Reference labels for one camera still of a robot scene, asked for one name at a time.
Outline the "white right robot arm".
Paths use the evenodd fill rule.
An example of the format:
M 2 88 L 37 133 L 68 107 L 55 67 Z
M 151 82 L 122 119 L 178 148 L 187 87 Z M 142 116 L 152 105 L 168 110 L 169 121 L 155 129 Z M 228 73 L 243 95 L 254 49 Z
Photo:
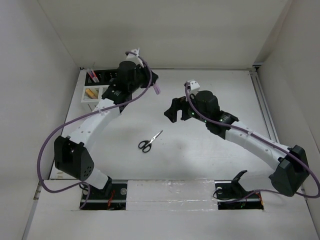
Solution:
M 195 118 L 205 123 L 214 135 L 243 147 L 267 163 L 274 170 L 269 176 L 272 186 L 287 197 L 292 197 L 309 176 L 302 147 L 290 148 L 250 131 L 236 116 L 221 110 L 217 97 L 208 90 L 192 94 L 190 99 L 174 98 L 164 115 L 175 123 L 178 111 L 182 112 L 181 120 Z

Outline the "purple highlighter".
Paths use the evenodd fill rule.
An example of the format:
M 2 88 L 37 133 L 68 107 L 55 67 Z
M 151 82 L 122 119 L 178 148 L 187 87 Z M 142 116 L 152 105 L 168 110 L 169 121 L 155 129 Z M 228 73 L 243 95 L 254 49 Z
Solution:
M 153 85 L 153 89 L 154 89 L 154 92 L 159 95 L 161 93 L 161 90 L 160 90 L 160 87 L 157 83 L 154 83 Z

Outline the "black handled scissors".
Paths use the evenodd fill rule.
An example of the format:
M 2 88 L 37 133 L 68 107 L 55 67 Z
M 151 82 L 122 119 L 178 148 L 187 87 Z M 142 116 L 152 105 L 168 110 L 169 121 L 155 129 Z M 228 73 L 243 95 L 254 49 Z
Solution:
M 152 143 L 159 137 L 159 135 L 163 132 L 163 130 L 159 131 L 157 134 L 155 134 L 151 139 L 149 140 L 143 140 L 138 144 L 138 148 L 143 153 L 148 153 L 152 148 Z

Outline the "orange highlighter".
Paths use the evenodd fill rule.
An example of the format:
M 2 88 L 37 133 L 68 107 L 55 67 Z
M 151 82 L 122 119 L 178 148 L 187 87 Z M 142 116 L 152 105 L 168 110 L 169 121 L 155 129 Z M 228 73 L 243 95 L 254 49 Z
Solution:
M 90 97 L 91 99 L 97 99 L 98 98 L 98 94 L 94 91 L 92 91 L 92 89 L 87 88 L 85 90 L 85 93 L 87 94 L 88 97 Z

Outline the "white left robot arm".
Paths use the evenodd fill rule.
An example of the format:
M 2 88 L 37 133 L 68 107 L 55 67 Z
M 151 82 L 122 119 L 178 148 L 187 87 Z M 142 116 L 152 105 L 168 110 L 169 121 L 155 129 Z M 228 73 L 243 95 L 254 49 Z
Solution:
M 112 191 L 112 179 L 102 173 L 90 156 L 90 149 L 104 128 L 117 118 L 132 100 L 138 89 L 153 86 L 159 76 L 145 66 L 132 61 L 122 61 L 116 75 L 109 80 L 93 114 L 67 137 L 54 141 L 55 167 L 73 178 L 89 184 L 100 198 Z

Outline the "red pen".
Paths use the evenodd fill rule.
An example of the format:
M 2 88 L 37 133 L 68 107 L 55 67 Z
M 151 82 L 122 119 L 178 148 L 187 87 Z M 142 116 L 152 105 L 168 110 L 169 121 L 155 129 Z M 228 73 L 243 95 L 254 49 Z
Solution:
M 87 73 L 88 73 L 88 75 L 90 76 L 90 78 L 92 79 L 92 81 L 94 83 L 98 83 L 99 82 L 99 79 L 95 76 L 95 74 L 91 70 L 87 71 Z
M 99 81 L 96 73 L 94 72 L 94 70 L 91 68 L 90 71 L 91 71 L 91 73 L 92 73 L 92 76 L 93 76 L 94 81 L 95 81 L 96 83 L 99 83 L 100 81 Z

